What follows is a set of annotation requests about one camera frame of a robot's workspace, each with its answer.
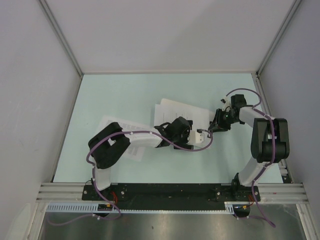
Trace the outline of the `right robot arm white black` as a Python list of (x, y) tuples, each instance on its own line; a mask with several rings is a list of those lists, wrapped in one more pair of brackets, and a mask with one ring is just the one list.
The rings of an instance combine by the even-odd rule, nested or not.
[(231, 182), (231, 196), (242, 201), (252, 188), (273, 165), (286, 159), (290, 154), (288, 121), (274, 118), (247, 104), (243, 94), (235, 94), (221, 100), (223, 108), (218, 108), (208, 128), (210, 133), (227, 132), (235, 123), (252, 127), (251, 158), (241, 172)]

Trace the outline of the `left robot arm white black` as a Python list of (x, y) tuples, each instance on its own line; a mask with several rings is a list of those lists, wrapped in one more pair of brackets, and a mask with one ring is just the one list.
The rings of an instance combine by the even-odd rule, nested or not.
[(89, 142), (89, 156), (93, 158), (93, 194), (105, 200), (111, 193), (111, 167), (129, 148), (163, 148), (193, 150), (201, 138), (193, 130), (193, 121), (181, 116), (150, 130), (124, 131), (118, 122), (112, 122)]

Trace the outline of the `white folder with clip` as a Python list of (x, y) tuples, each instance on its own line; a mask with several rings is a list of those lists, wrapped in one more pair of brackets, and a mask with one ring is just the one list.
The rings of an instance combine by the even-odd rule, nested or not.
[(213, 142), (208, 130), (213, 117), (207, 109), (163, 98), (155, 106), (153, 124), (167, 139), (160, 144), (162, 147), (173, 144), (177, 150), (200, 152)]

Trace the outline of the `white signature form sheet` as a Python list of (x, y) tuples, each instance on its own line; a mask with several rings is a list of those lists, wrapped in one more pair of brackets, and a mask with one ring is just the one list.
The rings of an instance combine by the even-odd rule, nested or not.
[(153, 125), (159, 126), (166, 122), (172, 123), (176, 118), (183, 117), (186, 120), (193, 121), (193, 129), (199, 129), (201, 127), (201, 121), (196, 113), (196, 108), (190, 105), (156, 104)]

